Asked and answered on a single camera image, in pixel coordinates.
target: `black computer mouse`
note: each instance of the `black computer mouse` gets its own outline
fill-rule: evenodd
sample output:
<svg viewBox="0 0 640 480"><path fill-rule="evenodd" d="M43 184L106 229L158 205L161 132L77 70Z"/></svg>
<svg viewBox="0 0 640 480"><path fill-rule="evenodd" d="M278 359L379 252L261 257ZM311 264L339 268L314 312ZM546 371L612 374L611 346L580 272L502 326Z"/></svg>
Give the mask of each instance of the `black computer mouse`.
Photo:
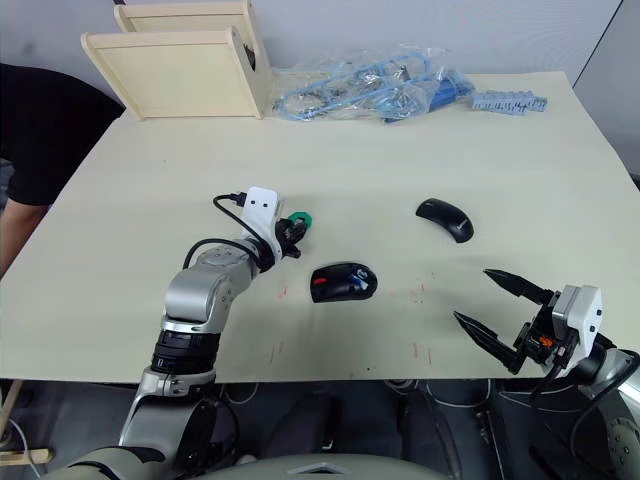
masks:
<svg viewBox="0 0 640 480"><path fill-rule="evenodd" d="M450 203L430 198L420 204L416 215L443 226L458 243L464 243L473 237L473 225L469 217Z"/></svg>
<svg viewBox="0 0 640 480"><path fill-rule="evenodd" d="M366 265L336 263L315 270L310 287L314 303L365 300L378 288L378 279Z"/></svg>

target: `black cable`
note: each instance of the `black cable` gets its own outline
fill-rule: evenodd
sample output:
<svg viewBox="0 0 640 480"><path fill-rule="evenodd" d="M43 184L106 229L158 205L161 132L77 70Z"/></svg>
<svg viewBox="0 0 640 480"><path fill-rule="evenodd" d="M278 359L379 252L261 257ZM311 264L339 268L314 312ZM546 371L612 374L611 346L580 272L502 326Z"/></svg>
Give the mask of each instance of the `black cable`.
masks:
<svg viewBox="0 0 640 480"><path fill-rule="evenodd" d="M246 247L241 243L234 242L233 240L226 240L224 238L204 238L194 243L193 246L189 249L189 251L187 252L187 256L184 258L182 269L184 270L185 268L189 268L189 264L191 263L191 259L193 258L193 254L196 252L196 250L202 245L207 245L209 243L221 243L223 245L229 245L231 247L237 248L238 250L242 250L244 253L249 255L251 260L253 260L256 265L260 265L260 259L258 258L258 256L249 247Z"/></svg>
<svg viewBox="0 0 640 480"><path fill-rule="evenodd" d="M238 421L238 416L236 415L236 412L233 411L233 409L231 408L231 406L225 402L221 397L219 396L215 396L215 400L219 403L221 403L231 414L231 417L233 418L233 428L234 428L234 435L233 435L233 440L231 441L231 446L227 449L226 452L224 452L221 456L220 456L220 460L218 461L218 463L220 463L222 460L224 460L227 456L229 456L231 453L233 453L233 451L235 450L235 448L238 446L239 442L240 442L240 422Z"/></svg>
<svg viewBox="0 0 640 480"><path fill-rule="evenodd" d="M262 246L264 251L267 253L268 257L267 257L267 261L266 262L260 262L259 261L259 262L256 262L256 264L257 264L258 268L260 268L260 271L265 272L265 271L269 270L275 263L275 258L273 256L273 251L271 251L271 245L269 245L269 243L267 243L267 241L264 238L262 238L260 235L258 235L258 232L256 232L253 228L251 228L249 225L247 225L246 222L241 220L237 215L234 215L230 210L228 210L226 207L222 206L222 204L220 203L220 200L232 200L234 202L238 202L238 201L244 202L243 195L246 198L245 194L237 195L237 194L234 194L234 193L230 193L230 194L227 194L227 195L218 195L216 197L213 197L213 204L222 213L224 213L229 218L231 218L235 222L237 222L240 225L242 225L251 235L253 235L256 238L256 240L258 240L258 242L260 243L260 245Z"/></svg>
<svg viewBox="0 0 640 480"><path fill-rule="evenodd" d="M623 353L626 353L631 358L627 359L628 365L622 371L622 373L616 378L613 382L611 382L607 388L598 393L593 400L589 403L589 405L582 411L580 416L576 419L573 427L571 427L571 433L569 434L569 451L571 452L571 456L575 459L578 458L578 454L576 451L576 434L578 432L578 428L584 422L584 420L589 416L591 412L593 412L598 405L602 403L607 395L616 390L620 385L627 381L627 379L634 374L634 372L638 369L640 365L640 355L637 352L633 352L631 350L620 350Z"/></svg>

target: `person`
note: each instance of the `person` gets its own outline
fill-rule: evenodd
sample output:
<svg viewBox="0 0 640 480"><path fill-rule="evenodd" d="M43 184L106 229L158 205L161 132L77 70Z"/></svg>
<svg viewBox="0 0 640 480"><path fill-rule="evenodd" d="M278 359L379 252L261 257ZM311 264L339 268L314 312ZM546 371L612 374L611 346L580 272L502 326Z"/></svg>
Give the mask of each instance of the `person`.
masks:
<svg viewBox="0 0 640 480"><path fill-rule="evenodd" d="M0 216L0 278L123 107L69 75L0 64L0 157L13 167Z"/></svg>

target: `table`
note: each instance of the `table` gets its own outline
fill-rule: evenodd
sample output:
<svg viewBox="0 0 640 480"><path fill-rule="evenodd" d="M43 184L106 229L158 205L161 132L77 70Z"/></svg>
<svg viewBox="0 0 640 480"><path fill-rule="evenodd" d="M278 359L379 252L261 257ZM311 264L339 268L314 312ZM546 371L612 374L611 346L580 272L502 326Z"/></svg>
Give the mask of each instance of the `table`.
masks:
<svg viewBox="0 0 640 480"><path fill-rule="evenodd" d="M314 223L300 259L236 299L218 381L505 377L451 311L511 344L536 306L483 268L601 287L603 333L640 348L640 194L614 150L562 73L472 79L549 106L515 117L457 104L392 125L125 113L2 280L0 377L137 382L187 249L240 234L211 198L251 185ZM471 241L414 215L428 197L470 216ZM375 296L314 305L312 270L344 260L373 269ZM527 362L521 375L540 370Z"/></svg>

